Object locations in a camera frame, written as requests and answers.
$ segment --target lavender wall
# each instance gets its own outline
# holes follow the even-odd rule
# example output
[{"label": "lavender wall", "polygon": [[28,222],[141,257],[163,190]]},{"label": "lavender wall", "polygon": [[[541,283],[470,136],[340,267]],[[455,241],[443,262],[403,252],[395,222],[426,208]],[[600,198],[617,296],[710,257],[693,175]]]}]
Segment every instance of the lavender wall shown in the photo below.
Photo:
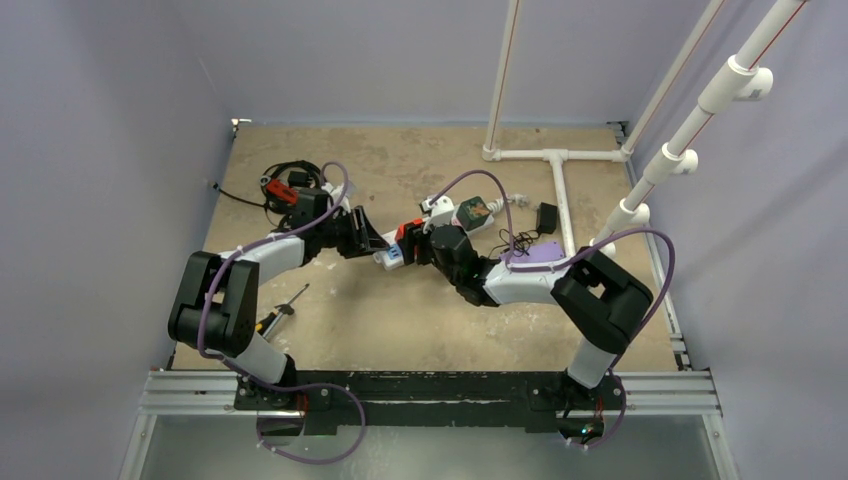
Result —
[{"label": "lavender wall", "polygon": [[[232,116],[485,122],[507,0],[175,0]],[[533,0],[506,121],[633,119],[706,0]]]},{"label": "lavender wall", "polygon": [[0,478],[116,478],[227,117],[164,1],[0,7]]},{"label": "lavender wall", "polygon": [[[635,156],[637,171],[771,6],[729,4]],[[738,18],[732,20],[735,13]],[[762,60],[771,95],[693,144],[698,172],[650,200],[678,246],[672,287],[694,364],[716,379],[746,479],[845,478],[848,4],[816,0]]]}]

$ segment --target white pvc pipe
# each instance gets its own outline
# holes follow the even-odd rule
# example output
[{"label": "white pvc pipe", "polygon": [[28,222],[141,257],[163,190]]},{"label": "white pvc pipe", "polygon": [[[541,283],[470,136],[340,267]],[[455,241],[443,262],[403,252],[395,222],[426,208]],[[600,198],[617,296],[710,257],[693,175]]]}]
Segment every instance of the white pvc pipe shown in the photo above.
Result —
[{"label": "white pvc pipe", "polygon": [[683,46],[680,47],[677,57],[675,57],[674,62],[672,62],[671,66],[668,68],[668,71],[657,87],[657,90],[651,97],[651,101],[648,102],[648,106],[645,107],[645,111],[642,112],[639,120],[636,121],[636,126],[633,127],[633,130],[627,137],[627,141],[621,146],[621,150],[625,155],[633,153],[633,150],[636,148],[636,144],[639,142],[645,127],[648,123],[650,123],[651,119],[653,119],[654,114],[656,114],[660,107],[660,104],[663,100],[665,100],[668,91],[674,85],[677,77],[680,76],[680,72],[683,70],[683,67],[686,66],[686,63],[692,57],[692,53],[695,51],[695,48],[701,42],[701,39],[704,37],[707,30],[710,28],[710,25],[713,23],[713,20],[715,20],[715,17],[718,15],[718,11],[726,1],[727,0],[710,0],[707,8],[704,9],[704,13],[701,14],[701,18],[698,19],[698,23],[695,24],[695,28],[692,29],[692,32],[689,34],[689,37],[686,38],[686,41],[683,42]]},{"label": "white pvc pipe", "polygon": [[671,136],[671,140],[668,141],[668,151],[674,155],[682,154],[691,145],[692,140],[701,133],[712,116],[711,113],[705,112],[700,106],[693,108],[680,128]]},{"label": "white pvc pipe", "polygon": [[544,160],[544,150],[497,150],[496,160]]},{"label": "white pvc pipe", "polygon": [[592,243],[601,241],[622,228],[626,223],[623,219],[628,218],[625,215],[627,212],[623,212],[623,209],[635,211],[648,198],[654,187],[668,178],[668,174],[676,168],[675,165],[679,161],[682,161],[681,157],[685,158],[684,152],[713,116],[727,107],[727,104],[737,96],[739,89],[744,87],[745,82],[756,76],[754,69],[757,68],[760,58],[774,44],[789,22],[795,18],[806,1],[777,0],[775,2],[740,48],[739,53],[731,56],[713,80],[707,84],[698,97],[698,105],[692,109],[671,140],[651,159],[633,190],[607,217],[607,221],[592,239]]},{"label": "white pvc pipe", "polygon": [[546,160],[556,152],[566,160],[606,160],[623,162],[621,150],[567,150],[564,148],[546,148],[543,150],[495,150],[494,160]]},{"label": "white pvc pipe", "polygon": [[611,162],[623,162],[624,156],[621,150],[567,150],[569,160],[607,160]]},{"label": "white pvc pipe", "polygon": [[554,174],[554,188],[557,192],[557,210],[559,210],[559,223],[562,230],[563,248],[565,249],[566,257],[573,257],[577,254],[577,249],[574,246],[574,229],[571,226],[571,212],[568,210],[568,195],[565,192],[565,178],[562,174],[562,155],[552,152],[548,157],[551,163],[551,169]]},{"label": "white pvc pipe", "polygon": [[[652,185],[651,182],[649,182],[645,177],[640,178],[639,181],[636,182],[636,185],[633,186],[633,190],[630,190],[630,193],[628,193],[627,197],[624,198],[624,205],[622,206],[628,210],[636,210],[637,208],[639,208],[639,205],[646,198],[648,198],[648,195],[650,195],[651,190],[654,188],[654,186],[655,185]],[[607,238],[607,236],[612,235],[612,233],[613,232],[609,232],[609,234],[604,236],[604,238]],[[598,241],[604,239],[597,237],[595,238]]]},{"label": "white pvc pipe", "polygon": [[806,0],[777,0],[736,54],[736,61],[748,70],[754,68]]},{"label": "white pvc pipe", "polygon": [[483,159],[491,160],[495,153],[495,136],[498,133],[498,123],[503,113],[503,100],[506,92],[506,77],[509,69],[509,58],[515,43],[515,30],[518,24],[518,11],[521,0],[509,0],[506,14],[501,56],[498,61],[498,75],[495,78],[495,91],[492,94],[492,108],[489,111],[489,127],[486,130],[486,141],[483,142]]}]

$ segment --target beige floor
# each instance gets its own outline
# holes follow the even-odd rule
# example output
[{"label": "beige floor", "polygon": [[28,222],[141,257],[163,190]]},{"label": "beige floor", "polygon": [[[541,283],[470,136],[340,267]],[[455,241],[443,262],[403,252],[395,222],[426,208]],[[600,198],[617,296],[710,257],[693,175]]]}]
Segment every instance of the beige floor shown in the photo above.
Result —
[{"label": "beige floor", "polygon": [[[308,159],[342,161],[380,232],[415,218],[417,203],[460,173],[485,168],[509,193],[534,202],[556,203],[548,164],[539,161],[484,163],[481,128],[302,128],[247,127],[236,139],[222,182],[231,193],[261,201],[257,180],[273,163]],[[510,129],[504,148],[560,146],[613,149],[606,129]],[[565,166],[571,215],[578,246],[585,245],[613,206],[628,191],[624,166],[606,162],[568,162]],[[338,181],[340,175],[330,174]],[[450,192],[457,202],[474,195],[495,198],[486,177],[470,177]],[[535,226],[535,212],[517,210],[516,231]],[[496,226],[506,225],[503,214]],[[205,248],[222,251],[266,235],[263,212],[221,197]],[[560,240],[560,233],[548,236]],[[497,228],[473,237],[478,252],[500,243]],[[640,237],[618,244],[618,261],[653,286],[650,261]],[[508,305],[475,308],[453,291],[433,267],[408,266],[386,272],[370,257],[347,260],[324,251],[310,265],[288,272],[260,288],[259,316],[289,298],[303,284],[294,317],[286,318],[270,339],[299,368],[361,370],[560,370],[580,339],[558,307]],[[623,371],[676,370],[664,312],[648,325],[622,359]],[[218,368],[180,345],[175,368]]]}]

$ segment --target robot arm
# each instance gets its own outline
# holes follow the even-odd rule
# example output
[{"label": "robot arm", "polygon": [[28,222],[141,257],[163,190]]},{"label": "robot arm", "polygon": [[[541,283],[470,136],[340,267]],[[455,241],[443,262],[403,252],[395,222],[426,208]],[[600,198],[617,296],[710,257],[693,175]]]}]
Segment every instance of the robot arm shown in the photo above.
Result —
[{"label": "robot arm", "polygon": [[[305,225],[323,215],[338,189],[297,190],[290,224],[283,230]],[[309,263],[323,248],[335,248],[344,258],[372,255],[388,244],[371,226],[362,207],[348,207],[298,236],[275,240],[238,257],[224,274],[207,317],[204,342],[229,363],[272,385],[296,383],[294,360],[276,351],[256,332],[259,286],[268,280]],[[189,257],[168,322],[168,334],[197,348],[200,316],[212,278],[224,259],[234,251],[212,254],[196,252]]]},{"label": "robot arm", "polygon": [[[506,259],[478,256],[465,232],[452,225],[436,227],[428,247],[425,255],[473,305],[559,305],[583,334],[566,373],[585,389],[597,387],[624,353],[653,302],[648,287],[600,251],[561,269],[563,262],[555,261],[508,266]],[[600,287],[596,295],[592,289]]]}]

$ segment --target purple object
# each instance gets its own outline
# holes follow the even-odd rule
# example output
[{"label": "purple object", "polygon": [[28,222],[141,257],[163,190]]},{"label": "purple object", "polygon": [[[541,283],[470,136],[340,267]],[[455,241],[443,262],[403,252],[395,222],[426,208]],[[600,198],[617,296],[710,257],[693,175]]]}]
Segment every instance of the purple object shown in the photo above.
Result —
[{"label": "purple object", "polygon": [[[502,253],[500,259],[506,261],[506,256],[506,253]],[[562,247],[559,246],[559,243],[545,242],[531,245],[527,249],[527,255],[522,255],[521,252],[515,252],[509,263],[510,265],[518,263],[545,263],[555,262],[563,258],[565,258],[565,254],[562,252]]]}]

